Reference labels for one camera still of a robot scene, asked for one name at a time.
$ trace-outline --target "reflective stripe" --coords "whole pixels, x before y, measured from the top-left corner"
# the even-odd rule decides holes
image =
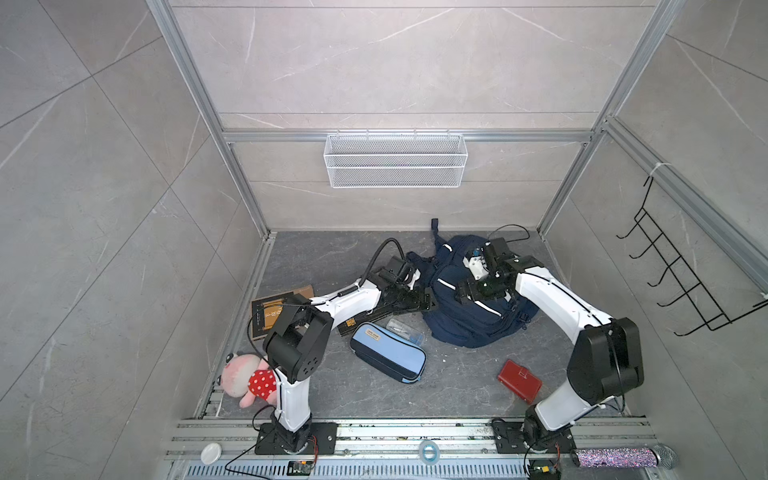
[[[442,283],[443,285],[447,286],[448,288],[450,288],[450,289],[452,289],[452,290],[456,290],[456,287],[455,287],[455,286],[453,286],[453,285],[451,285],[450,283],[446,282],[446,281],[445,281],[445,280],[443,280],[442,278],[438,278],[438,279],[437,279],[437,281],[439,281],[440,283]]]
[[[502,316],[502,315],[501,315],[499,312],[497,312],[496,310],[494,310],[494,309],[492,309],[492,308],[490,308],[490,307],[486,306],[486,305],[485,305],[485,304],[483,304],[483,303],[480,303],[480,302],[475,302],[475,303],[477,303],[479,306],[483,307],[484,309],[486,309],[487,311],[489,311],[489,312],[491,312],[491,313],[495,313],[495,314],[496,314],[496,315],[498,315],[498,316]]]

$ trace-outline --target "red wire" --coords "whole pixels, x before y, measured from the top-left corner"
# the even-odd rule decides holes
[[[317,452],[318,452],[318,448],[317,448],[317,437],[316,437],[316,436],[314,436],[314,435],[312,435],[312,441],[315,443],[315,460],[314,460],[314,462],[312,463],[312,470],[314,470],[314,469],[315,469],[315,466],[317,465]]]

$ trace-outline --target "pink stuffed toy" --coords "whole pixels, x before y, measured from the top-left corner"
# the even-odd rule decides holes
[[[235,356],[225,365],[221,373],[221,386],[229,396],[240,399],[240,407],[253,405],[256,397],[271,405],[277,404],[277,379],[270,364],[247,353]]]

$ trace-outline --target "red wallet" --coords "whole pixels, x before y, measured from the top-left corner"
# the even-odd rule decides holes
[[[536,378],[528,369],[511,360],[507,360],[497,378],[499,382],[506,385],[508,389],[515,392],[529,405],[533,403],[541,388],[541,380]]]

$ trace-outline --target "navy blue backpack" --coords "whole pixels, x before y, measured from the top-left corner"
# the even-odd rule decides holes
[[[463,263],[464,255],[481,247],[488,239],[457,235],[446,242],[440,237],[437,225],[437,219],[432,219],[435,256],[424,258],[414,252],[407,255],[421,271],[423,285],[432,288],[439,306],[423,313],[432,336],[452,345],[477,348],[525,328],[538,312],[538,307],[517,292],[510,292],[512,298],[509,301],[502,298],[461,304],[456,300],[456,285],[470,276]]]

